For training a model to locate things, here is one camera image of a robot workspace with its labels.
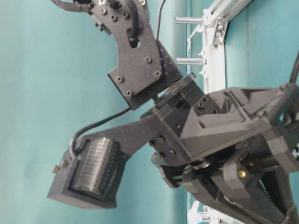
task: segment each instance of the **teal wall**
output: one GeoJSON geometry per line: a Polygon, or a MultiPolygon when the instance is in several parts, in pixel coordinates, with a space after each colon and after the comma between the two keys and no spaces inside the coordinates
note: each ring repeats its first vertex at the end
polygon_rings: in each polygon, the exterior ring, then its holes
{"type": "MultiPolygon", "coordinates": [[[[148,3],[155,31],[160,0],[148,3]]],[[[185,14],[185,0],[165,4],[160,40],[173,57],[186,55],[186,27],[175,24],[185,14]]],[[[186,191],[168,188],[149,146],[127,163],[117,209],[79,210],[46,199],[52,168],[74,132],[127,107],[107,77],[117,65],[115,41],[88,15],[50,0],[5,1],[0,20],[0,223],[185,223],[186,191]]],[[[138,120],[152,105],[101,129],[138,120]]]]}
{"type": "MultiPolygon", "coordinates": [[[[275,87],[288,82],[299,51],[299,1],[253,0],[228,28],[227,84],[275,87]]],[[[299,205],[299,173],[291,174],[299,205]]]]}

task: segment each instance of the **black cable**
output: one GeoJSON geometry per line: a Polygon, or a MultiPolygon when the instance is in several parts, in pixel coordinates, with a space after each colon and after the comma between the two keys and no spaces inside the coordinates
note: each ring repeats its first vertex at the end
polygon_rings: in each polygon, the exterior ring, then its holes
{"type": "Polygon", "coordinates": [[[299,73],[299,53],[297,54],[297,58],[293,67],[293,71],[290,77],[290,83],[297,82],[298,73],[299,73]]]}
{"type": "Polygon", "coordinates": [[[103,124],[107,123],[108,121],[111,121],[111,120],[114,119],[114,118],[120,117],[121,115],[125,114],[126,112],[128,112],[128,111],[130,111],[130,110],[131,110],[131,108],[129,107],[129,108],[127,108],[126,110],[124,110],[124,111],[122,111],[122,112],[120,112],[120,113],[118,113],[118,114],[115,114],[115,115],[110,116],[110,117],[108,117],[108,118],[105,118],[105,119],[103,119],[103,120],[101,120],[101,121],[98,121],[98,122],[96,122],[96,123],[93,123],[93,124],[91,124],[91,125],[88,125],[88,126],[82,128],[82,129],[80,129],[79,131],[77,131],[77,132],[75,133],[75,135],[73,136],[73,138],[71,139],[71,141],[70,141],[69,152],[70,152],[71,157],[72,157],[73,159],[77,157],[76,154],[75,154],[75,146],[76,146],[76,141],[77,141],[77,139],[78,139],[78,137],[79,137],[80,135],[82,135],[84,132],[87,132],[87,131],[89,131],[89,130],[91,130],[91,129],[93,129],[93,128],[96,128],[96,127],[98,127],[98,126],[100,126],[100,125],[103,125],[103,124]]]}
{"type": "Polygon", "coordinates": [[[129,38],[136,39],[138,37],[138,31],[139,31],[138,9],[136,4],[132,0],[124,0],[124,2],[127,5],[128,9],[130,10],[131,17],[132,17],[132,28],[131,28],[131,32],[129,33],[129,38]]]}
{"type": "Polygon", "coordinates": [[[79,3],[70,3],[70,2],[64,2],[61,0],[50,0],[55,5],[57,5],[59,8],[62,8],[66,11],[71,12],[85,12],[88,13],[90,11],[91,4],[79,4],[79,3]]]}
{"type": "Polygon", "coordinates": [[[121,7],[121,0],[107,0],[107,5],[112,9],[119,9],[121,7]]]}
{"type": "Polygon", "coordinates": [[[159,35],[160,35],[161,14],[162,14],[162,9],[163,9],[163,6],[164,6],[165,2],[166,2],[166,0],[162,0],[160,8],[159,8],[159,12],[158,12],[158,24],[157,24],[156,40],[159,39],[159,35]]]}

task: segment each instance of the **perforated cylinder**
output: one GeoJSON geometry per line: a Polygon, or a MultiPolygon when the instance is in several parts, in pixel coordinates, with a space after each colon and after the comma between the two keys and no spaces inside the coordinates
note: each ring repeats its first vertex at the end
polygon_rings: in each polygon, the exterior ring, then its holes
{"type": "Polygon", "coordinates": [[[82,153],[73,187],[116,207],[116,193],[128,156],[112,139],[93,140],[82,153]]]}

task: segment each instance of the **robotic arm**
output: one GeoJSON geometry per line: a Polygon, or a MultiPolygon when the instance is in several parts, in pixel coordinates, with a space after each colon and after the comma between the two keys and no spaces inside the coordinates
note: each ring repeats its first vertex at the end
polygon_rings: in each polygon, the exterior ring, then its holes
{"type": "Polygon", "coordinates": [[[113,33],[119,66],[109,73],[129,109],[154,99],[137,122],[71,141],[48,197],[83,209],[115,208],[125,163],[149,142],[151,161],[171,188],[246,224],[297,224],[288,174],[299,171],[299,87],[228,88],[204,94],[183,78],[154,38],[145,0],[82,0],[58,6],[88,12],[113,33]],[[166,90],[161,96],[157,94],[166,90]]]}

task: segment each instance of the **screw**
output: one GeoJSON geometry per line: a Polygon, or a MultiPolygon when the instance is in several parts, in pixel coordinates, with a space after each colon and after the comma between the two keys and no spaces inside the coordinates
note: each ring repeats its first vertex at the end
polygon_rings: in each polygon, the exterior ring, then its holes
{"type": "Polygon", "coordinates": [[[204,108],[204,104],[202,102],[200,102],[200,103],[197,104],[197,107],[199,109],[203,109],[204,108]]]}
{"type": "Polygon", "coordinates": [[[130,16],[129,13],[127,13],[127,12],[124,12],[124,13],[123,13],[123,17],[125,17],[126,20],[129,18],[129,16],[130,16]]]}
{"type": "Polygon", "coordinates": [[[224,26],[222,24],[219,24],[217,27],[218,30],[223,30],[223,28],[224,28],[224,26]]]}
{"type": "Polygon", "coordinates": [[[54,174],[58,174],[59,170],[60,170],[60,167],[59,167],[59,166],[55,166],[55,167],[53,168],[52,173],[54,173],[54,174]]]}
{"type": "Polygon", "coordinates": [[[205,178],[202,180],[202,182],[203,182],[204,184],[208,184],[208,183],[209,183],[209,180],[205,177],[205,178]]]}
{"type": "Polygon", "coordinates": [[[220,36],[221,36],[221,32],[220,31],[216,32],[216,37],[220,37],[220,36]]]}
{"type": "Polygon", "coordinates": [[[257,116],[258,116],[259,118],[264,117],[266,114],[267,114],[266,111],[259,111],[259,112],[257,112],[257,116]]]}
{"type": "Polygon", "coordinates": [[[164,142],[164,137],[163,137],[163,136],[160,136],[160,137],[158,138],[158,142],[163,143],[163,142],[164,142]]]}
{"type": "Polygon", "coordinates": [[[155,72],[155,76],[156,76],[157,78],[160,78],[160,76],[161,76],[161,72],[160,72],[160,71],[156,71],[156,72],[155,72]]]}
{"type": "Polygon", "coordinates": [[[246,176],[247,176],[246,171],[244,171],[244,170],[240,170],[240,171],[239,171],[239,177],[240,177],[240,178],[245,179],[246,176]]]}
{"type": "Polygon", "coordinates": [[[107,14],[107,10],[106,10],[105,8],[101,8],[101,13],[102,13],[103,15],[106,15],[106,14],[107,14]]]}
{"type": "Polygon", "coordinates": [[[145,61],[146,61],[146,63],[151,63],[152,59],[151,59],[151,57],[146,57],[145,61]]]}
{"type": "Polygon", "coordinates": [[[288,83],[282,83],[281,85],[280,85],[280,89],[281,90],[285,90],[286,88],[288,88],[289,87],[289,84],[288,83]]]}
{"type": "Polygon", "coordinates": [[[169,151],[169,155],[174,156],[175,154],[176,154],[175,150],[172,149],[172,150],[169,151]]]}
{"type": "Polygon", "coordinates": [[[69,162],[67,160],[62,160],[61,161],[61,164],[60,164],[60,167],[62,168],[67,168],[67,165],[69,164],[69,162]]]}
{"type": "Polygon", "coordinates": [[[139,2],[141,3],[142,6],[145,6],[146,4],[146,0],[139,0],[139,2]]]}
{"type": "Polygon", "coordinates": [[[116,77],[116,80],[117,80],[118,83],[121,83],[121,82],[123,82],[123,77],[118,76],[118,77],[116,77]]]}
{"type": "Polygon", "coordinates": [[[111,19],[112,19],[113,22],[116,22],[117,21],[117,16],[116,15],[112,15],[111,19]]]}
{"type": "Polygon", "coordinates": [[[126,94],[128,97],[131,97],[133,95],[133,92],[131,90],[128,90],[126,94]]]}

